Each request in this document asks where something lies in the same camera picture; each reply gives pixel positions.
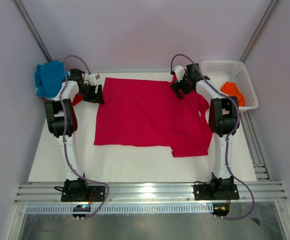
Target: metal plate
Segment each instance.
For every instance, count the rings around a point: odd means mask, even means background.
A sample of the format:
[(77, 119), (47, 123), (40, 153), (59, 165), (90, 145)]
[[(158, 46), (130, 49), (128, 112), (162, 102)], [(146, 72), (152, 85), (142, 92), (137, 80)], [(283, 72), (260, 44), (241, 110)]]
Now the metal plate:
[[(250, 207), (249, 202), (232, 203), (228, 216), (242, 216)], [(211, 213), (104, 214), (84, 221), (71, 219), (74, 218), (70, 214), (26, 214), (18, 240), (286, 239), (274, 202), (257, 202), (252, 215), (240, 221), (220, 220)]]

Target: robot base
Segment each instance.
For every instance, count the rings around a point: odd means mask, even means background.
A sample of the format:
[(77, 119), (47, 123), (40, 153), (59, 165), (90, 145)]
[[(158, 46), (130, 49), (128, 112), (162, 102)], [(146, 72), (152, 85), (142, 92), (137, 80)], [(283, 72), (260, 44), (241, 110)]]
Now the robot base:
[(199, 184), (197, 181), (193, 185), (194, 197), (196, 201), (202, 200), (238, 200), (240, 199), (240, 194), (236, 184), (232, 186), (232, 189), (229, 190), (228, 194), (220, 194), (216, 196), (213, 194), (209, 184)]
[(103, 202), (105, 196), (104, 186), (88, 186), (88, 193), (65, 193), (61, 195), (60, 201), (68, 202), (89, 202), (92, 194), (92, 202)]

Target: metal frame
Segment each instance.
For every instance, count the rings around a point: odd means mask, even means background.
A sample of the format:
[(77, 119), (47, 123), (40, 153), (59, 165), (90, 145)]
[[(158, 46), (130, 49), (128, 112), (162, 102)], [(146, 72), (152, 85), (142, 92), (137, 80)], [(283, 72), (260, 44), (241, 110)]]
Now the metal frame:
[[(50, 215), (50, 214), (75, 214), (85, 215), (86, 212), (74, 211), (77, 204), (30, 204), (27, 205), (25, 214), (28, 215)], [(90, 205), (90, 213), (96, 211), (100, 203)], [(192, 213), (212, 213), (213, 204), (210, 202), (189, 202), (189, 203), (104, 203), (96, 212), (97, 215), (111, 214), (192, 214)]]
[(254, 46), (256, 45), (257, 41), (259, 40), (260, 36), (262, 35), (264, 29), (266, 28), (267, 24), (269, 23), (271, 17), (273, 16), (275, 10), (277, 9), (278, 5), (280, 4), (281, 0), (271, 0), (268, 4), (263, 16), (261, 17), (254, 33), (252, 34), (243, 54), (240, 57), (241, 62), (245, 62), (248, 56), (250, 55), (251, 51), (253, 50)]
[(52, 62), (52, 56), (50, 55), (48, 49), (46, 48), (39, 32), (37, 31), (29, 13), (27, 12), (26, 8), (24, 7), (21, 0), (13, 0), (15, 3), (15, 6), (17, 7), (20, 15), (23, 17), (23, 20), (25, 21), (26, 25), (28, 26), (28, 29), (30, 33), (32, 34), (35, 42), (37, 43), (41, 53), (44, 55), (47, 62)]
[[(21, 0), (13, 0), (21, 16), (26, 22), (30, 32), (37, 42), (41, 52), (48, 62), (53, 59), (40, 37), (33, 21), (27, 13)], [(258, 39), (267, 26), (270, 18), (274, 14), (281, 0), (271, 0), (265, 10), (258, 26), (256, 27), (250, 41), (243, 51), (240, 61), (245, 62)], [(267, 160), (261, 147), (257, 132), (248, 111), (242, 113), (241, 125), (243, 127), (250, 156), (253, 160), (257, 182), (247, 182), (253, 191), (256, 201), (273, 202), (275, 201), (279, 217), (282, 222), (286, 237), (290, 240), (290, 207), (286, 193), (281, 182), (271, 181), (271, 172), (267, 167)], [(17, 209), (8, 240), (17, 239), (22, 226), (22, 221), (26, 210), (30, 206), (39, 204), (40, 206), (71, 206), (73, 202), (60, 202), (60, 193), (54, 190), (55, 186), (62, 185), (62, 182), (31, 183), (21, 185), (15, 198)], [(251, 196), (246, 188), (238, 183), (240, 200), (233, 202), (250, 202)], [(141, 205), (164, 205), (164, 204), (210, 204), (224, 202), (215, 201), (195, 201), (192, 183), (110, 183), (109, 194), (106, 206), (111, 206), (111, 210), (121, 206), (132, 204)]]
[[(18, 189), (15, 204), (60, 204), (61, 195), (54, 189), (62, 182), (32, 183), (21, 185)], [(240, 200), (232, 202), (250, 202), (251, 195), (241, 183), (236, 183)], [(112, 204), (139, 203), (223, 203), (223, 200), (195, 201), (193, 183), (109, 183), (107, 201)], [(252, 190), (255, 201), (287, 201), (282, 183), (276, 181), (247, 182)]]

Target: orange cloth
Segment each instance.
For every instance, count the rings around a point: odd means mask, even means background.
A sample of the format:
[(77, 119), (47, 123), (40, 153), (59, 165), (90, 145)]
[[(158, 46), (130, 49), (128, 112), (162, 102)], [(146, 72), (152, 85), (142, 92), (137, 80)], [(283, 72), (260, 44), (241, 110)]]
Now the orange cloth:
[(228, 96), (236, 96), (238, 98), (239, 107), (245, 106), (245, 98), (237, 88), (236, 83), (227, 81), (220, 90)]

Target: white table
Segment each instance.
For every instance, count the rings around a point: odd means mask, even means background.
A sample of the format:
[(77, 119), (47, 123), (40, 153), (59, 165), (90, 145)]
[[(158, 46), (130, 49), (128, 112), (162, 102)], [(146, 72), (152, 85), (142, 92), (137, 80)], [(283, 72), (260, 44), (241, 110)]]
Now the white table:
[[(166, 72), (154, 73), (102, 73), (99, 83), (106, 77), (171, 81)], [(213, 83), (221, 86), (222, 82)], [(74, 106), (78, 121), (77, 150), (87, 178), (102, 182), (207, 182), (215, 162), (214, 138), (207, 156), (174, 158), (170, 147), (134, 147), (122, 145), (95, 146), (95, 127), (98, 104), (80, 102)], [(232, 145), (232, 171), (243, 181), (256, 181), (253, 162), (240, 127)], [(63, 182), (66, 179), (65, 162), (56, 138), (45, 122), (29, 182)]]

